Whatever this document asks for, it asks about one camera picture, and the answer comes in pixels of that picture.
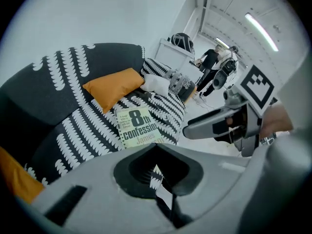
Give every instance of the fluorescent light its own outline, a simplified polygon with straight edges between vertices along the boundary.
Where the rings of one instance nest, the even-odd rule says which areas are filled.
[[[216,38],[216,41],[220,42],[224,47],[226,47],[227,49],[229,49],[230,47],[222,40],[220,40],[218,37]]]
[[[267,42],[269,43],[269,45],[272,47],[272,49],[274,51],[278,51],[277,46],[275,45],[275,43],[273,42],[272,38],[269,36],[268,32],[265,31],[265,29],[261,26],[260,23],[258,23],[258,21],[256,19],[253,18],[252,15],[250,15],[249,13],[247,13],[245,15],[245,18],[251,22],[253,24],[254,27],[257,28],[257,30],[261,33],[261,35],[263,35],[263,37],[265,38],[265,40],[267,40]]]

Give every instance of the book cover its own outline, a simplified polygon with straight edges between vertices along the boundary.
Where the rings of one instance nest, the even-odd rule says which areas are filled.
[[[124,148],[165,142],[147,107],[118,110],[115,117]]]

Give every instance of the ceiling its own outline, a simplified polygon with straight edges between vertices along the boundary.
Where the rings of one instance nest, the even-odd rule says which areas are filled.
[[[298,68],[310,46],[309,38],[286,0],[197,0],[203,3],[200,34],[218,37],[239,48],[241,63],[275,70],[281,84]],[[245,19],[250,13],[271,36],[274,52],[257,29]]]

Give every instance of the orange pillow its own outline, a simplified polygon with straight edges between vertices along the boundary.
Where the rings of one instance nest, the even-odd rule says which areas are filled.
[[[29,204],[44,189],[44,186],[32,178],[2,147],[0,147],[0,172],[10,192]]]
[[[107,113],[122,97],[137,89],[144,79],[133,68],[99,77],[84,84],[86,89]]]
[[[193,94],[196,92],[197,90],[197,86],[195,86],[194,90],[192,91],[192,93],[190,94],[190,96],[186,99],[186,101],[184,102],[184,104],[193,96]]]

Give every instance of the dark gray sofa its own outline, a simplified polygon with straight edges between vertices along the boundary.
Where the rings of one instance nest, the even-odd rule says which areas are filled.
[[[171,80],[168,97],[134,90],[107,114],[82,85],[132,67]],[[56,51],[20,70],[0,88],[0,146],[43,184],[93,157],[123,149],[114,109],[147,106],[167,143],[177,144],[185,101],[194,90],[144,48],[99,43]]]

